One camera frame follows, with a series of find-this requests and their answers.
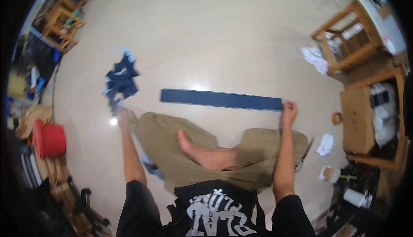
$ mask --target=fabric pile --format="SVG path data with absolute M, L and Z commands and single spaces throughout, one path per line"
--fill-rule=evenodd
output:
M 109 71 L 106 75 L 107 89 L 103 92 L 107 98 L 109 98 L 109 106 L 111 106 L 111 112 L 114 115 L 116 107 L 119 105 L 121 98 L 115 100 L 118 94 L 123 95 L 123 100 L 127 99 L 139 91 L 133 78 L 139 76 L 139 73 L 133 68 L 135 59 L 133 55 L 125 51 L 123 53 L 123 59 L 119 63 L 114 64 L 114 70 Z

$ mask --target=dark blue fabric strip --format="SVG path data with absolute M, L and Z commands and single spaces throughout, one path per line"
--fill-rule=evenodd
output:
M 282 102 L 280 98 L 210 91 L 162 89 L 161 102 L 282 111 Z

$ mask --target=bare foot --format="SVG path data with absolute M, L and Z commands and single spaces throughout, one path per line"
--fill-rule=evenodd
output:
M 237 168 L 236 148 L 209 150 L 191 143 L 182 130 L 178 131 L 178 142 L 184 154 L 206 169 L 223 171 Z

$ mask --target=man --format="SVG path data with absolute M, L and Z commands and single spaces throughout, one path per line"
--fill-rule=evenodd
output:
M 176 208 L 168 206 L 172 222 L 162 226 L 129 133 L 128 111 L 118 111 L 127 184 L 116 236 L 315 236 L 294 194 L 293 142 L 307 144 L 305 136 L 291 131 L 297 112 L 297 105 L 286 101 L 281 137 L 279 131 L 250 129 L 229 149 L 218 148 L 214 136 L 184 119 L 150 113 L 135 120 L 133 133 L 145 153 L 176 187 Z M 270 232 L 256 191 L 272 182 L 276 209 Z

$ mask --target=scissors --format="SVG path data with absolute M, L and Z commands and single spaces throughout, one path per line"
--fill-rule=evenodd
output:
M 309 152 L 309 150 L 310 150 L 310 147 L 311 147 L 311 145 L 313 144 L 313 141 L 314 141 L 314 138 L 311 139 L 311 141 L 310 141 L 310 143 L 308 144 L 307 149 L 306 149 L 306 151 L 304 152 L 303 156 L 301 157 L 300 161 L 297 162 L 297 164 L 295 165 L 295 167 L 294 167 L 294 172 L 298 172 L 298 171 L 301 170 L 301 168 L 303 167 L 304 158 L 306 158 L 306 156 L 307 156 L 307 154 L 308 154 L 308 152 Z

